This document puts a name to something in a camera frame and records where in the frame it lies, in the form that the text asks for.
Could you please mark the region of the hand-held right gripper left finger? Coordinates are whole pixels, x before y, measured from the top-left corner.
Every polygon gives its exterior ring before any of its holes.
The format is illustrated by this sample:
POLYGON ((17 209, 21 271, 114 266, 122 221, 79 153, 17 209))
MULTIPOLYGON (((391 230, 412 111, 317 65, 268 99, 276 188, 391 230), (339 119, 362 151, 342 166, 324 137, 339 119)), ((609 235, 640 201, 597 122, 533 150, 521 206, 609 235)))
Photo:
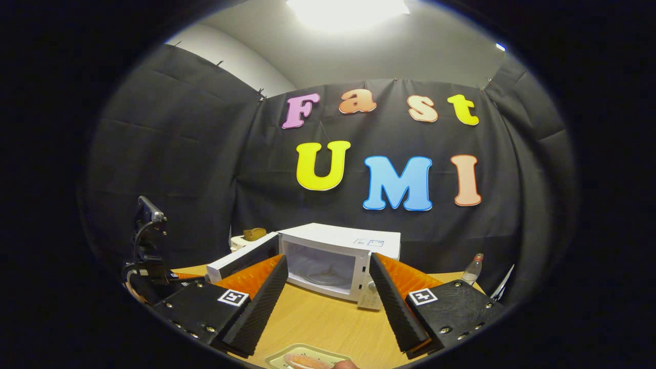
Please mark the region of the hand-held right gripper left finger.
POLYGON ((287 279, 287 257, 276 255, 218 283, 189 282, 154 311, 195 340, 246 358, 255 353, 287 279))

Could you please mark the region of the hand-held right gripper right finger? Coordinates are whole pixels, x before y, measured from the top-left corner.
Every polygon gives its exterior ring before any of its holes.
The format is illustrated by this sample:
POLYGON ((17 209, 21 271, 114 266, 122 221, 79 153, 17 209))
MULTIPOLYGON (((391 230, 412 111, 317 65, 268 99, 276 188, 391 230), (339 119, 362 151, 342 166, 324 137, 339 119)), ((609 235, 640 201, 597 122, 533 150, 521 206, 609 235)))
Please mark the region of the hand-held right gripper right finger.
POLYGON ((378 253, 368 268, 398 348, 410 359, 468 341, 505 314, 502 304, 462 279, 440 282, 378 253))

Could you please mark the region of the white microwave oven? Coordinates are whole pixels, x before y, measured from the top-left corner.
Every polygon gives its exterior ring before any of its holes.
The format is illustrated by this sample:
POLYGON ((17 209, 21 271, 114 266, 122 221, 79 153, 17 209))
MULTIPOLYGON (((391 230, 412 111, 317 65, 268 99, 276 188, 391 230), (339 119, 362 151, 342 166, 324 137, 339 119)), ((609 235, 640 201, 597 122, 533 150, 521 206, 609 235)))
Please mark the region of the white microwave oven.
POLYGON ((352 301, 360 309, 378 311, 380 296, 370 276, 370 257, 378 253, 398 260, 401 234, 309 223, 268 233, 257 242, 207 266, 211 282, 219 282, 246 267, 279 254, 286 255, 288 282, 326 296, 352 301), (351 285, 325 287, 300 278, 310 264, 333 264, 352 277, 351 285))

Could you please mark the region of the white food plate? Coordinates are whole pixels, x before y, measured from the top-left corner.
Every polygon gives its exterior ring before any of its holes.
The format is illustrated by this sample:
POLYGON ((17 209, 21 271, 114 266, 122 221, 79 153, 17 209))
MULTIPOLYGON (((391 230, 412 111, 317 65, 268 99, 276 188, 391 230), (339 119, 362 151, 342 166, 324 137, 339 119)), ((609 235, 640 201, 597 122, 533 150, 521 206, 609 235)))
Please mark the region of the white food plate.
POLYGON ((316 348, 315 346, 310 346, 303 343, 296 343, 293 345, 289 345, 288 347, 284 348, 282 351, 279 351, 278 353, 271 354, 265 357, 264 362, 267 365, 269 365, 269 367, 271 367, 272 369, 293 369, 292 367, 289 367, 285 363, 285 360, 283 359, 284 355, 288 353, 304 354, 309 357, 314 357, 316 359, 322 360, 330 364, 332 366, 332 369, 338 362, 352 360, 351 357, 347 355, 321 350, 319 348, 316 348))

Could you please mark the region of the glass microwave turntable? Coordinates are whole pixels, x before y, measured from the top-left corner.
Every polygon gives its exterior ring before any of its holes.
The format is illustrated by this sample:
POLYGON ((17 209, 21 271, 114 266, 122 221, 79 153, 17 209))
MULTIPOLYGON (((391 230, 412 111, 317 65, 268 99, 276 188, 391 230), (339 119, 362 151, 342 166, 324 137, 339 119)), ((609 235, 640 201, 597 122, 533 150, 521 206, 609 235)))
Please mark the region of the glass microwave turntable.
POLYGON ((325 287, 351 285, 352 277, 336 269, 333 264, 310 264, 299 273, 302 280, 325 287))

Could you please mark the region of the white toaster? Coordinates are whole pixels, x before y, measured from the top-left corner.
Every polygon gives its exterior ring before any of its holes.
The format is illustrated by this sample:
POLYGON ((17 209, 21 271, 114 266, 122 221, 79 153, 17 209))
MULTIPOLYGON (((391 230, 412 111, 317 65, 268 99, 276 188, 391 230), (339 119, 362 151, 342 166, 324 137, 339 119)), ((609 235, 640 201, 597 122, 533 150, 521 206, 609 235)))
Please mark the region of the white toaster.
POLYGON ((244 235, 234 236, 230 240, 230 252, 234 253, 237 250, 244 248, 245 246, 249 246, 260 240, 260 238, 264 238, 264 236, 266 235, 267 234, 265 233, 264 235, 260 234, 256 236, 244 236, 244 235))

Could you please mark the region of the clear bottle with red label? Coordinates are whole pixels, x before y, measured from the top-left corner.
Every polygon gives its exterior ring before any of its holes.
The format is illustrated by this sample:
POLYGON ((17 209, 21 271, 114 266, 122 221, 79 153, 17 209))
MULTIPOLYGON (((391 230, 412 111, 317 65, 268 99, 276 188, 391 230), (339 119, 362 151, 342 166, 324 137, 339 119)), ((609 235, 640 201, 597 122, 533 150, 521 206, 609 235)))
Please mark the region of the clear bottle with red label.
POLYGON ((478 253, 474 256, 473 261, 466 267, 464 270, 464 273, 462 273, 461 279, 468 283, 469 285, 473 285, 476 280, 478 280, 480 274, 482 273, 482 261, 484 259, 484 255, 482 253, 478 253))

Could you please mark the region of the white sheet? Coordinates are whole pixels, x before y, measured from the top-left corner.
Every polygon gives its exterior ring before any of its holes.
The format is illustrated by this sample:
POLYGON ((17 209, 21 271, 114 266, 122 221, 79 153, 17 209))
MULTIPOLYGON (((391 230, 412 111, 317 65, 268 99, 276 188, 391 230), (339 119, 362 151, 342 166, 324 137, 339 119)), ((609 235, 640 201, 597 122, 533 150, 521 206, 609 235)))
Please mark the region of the white sheet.
POLYGON ((501 299, 502 295, 503 295, 504 292, 505 292, 506 285, 507 285, 508 281, 510 280, 511 274, 513 273, 514 268, 515 268, 515 264, 513 264, 513 265, 510 267, 510 269, 508 270, 508 272, 507 272, 506 275, 504 276, 503 280, 499 283, 499 285, 498 285, 498 287, 496 288, 496 290, 495 290, 495 291, 492 293, 492 295, 490 296, 490 298, 491 298, 492 300, 494 300, 494 301, 499 301, 499 299, 501 299))

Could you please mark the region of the black backdrop cloth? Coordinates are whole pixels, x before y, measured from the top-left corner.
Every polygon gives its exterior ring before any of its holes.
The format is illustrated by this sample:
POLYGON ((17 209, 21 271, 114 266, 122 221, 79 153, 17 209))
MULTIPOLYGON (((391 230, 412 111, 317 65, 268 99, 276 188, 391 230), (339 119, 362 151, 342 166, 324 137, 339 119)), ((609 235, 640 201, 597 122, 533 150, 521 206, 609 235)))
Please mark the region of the black backdrop cloth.
POLYGON ((400 233, 402 262, 464 270, 518 303, 571 240, 580 181, 564 117, 513 59, 483 90, 385 78, 260 97, 169 45, 127 75, 92 134, 81 185, 92 243, 131 257, 140 195, 165 215, 171 268, 215 261, 244 229, 307 223, 400 233))

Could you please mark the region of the large ceiling light panel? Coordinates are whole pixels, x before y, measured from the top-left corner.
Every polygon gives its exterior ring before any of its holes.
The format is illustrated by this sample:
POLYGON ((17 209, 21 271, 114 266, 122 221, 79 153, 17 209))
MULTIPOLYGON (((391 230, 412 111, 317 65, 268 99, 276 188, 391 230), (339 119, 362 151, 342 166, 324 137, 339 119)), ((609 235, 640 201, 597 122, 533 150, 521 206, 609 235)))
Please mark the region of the large ceiling light panel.
POLYGON ((322 31, 370 27, 410 11, 404 0, 285 0, 304 25, 322 31))

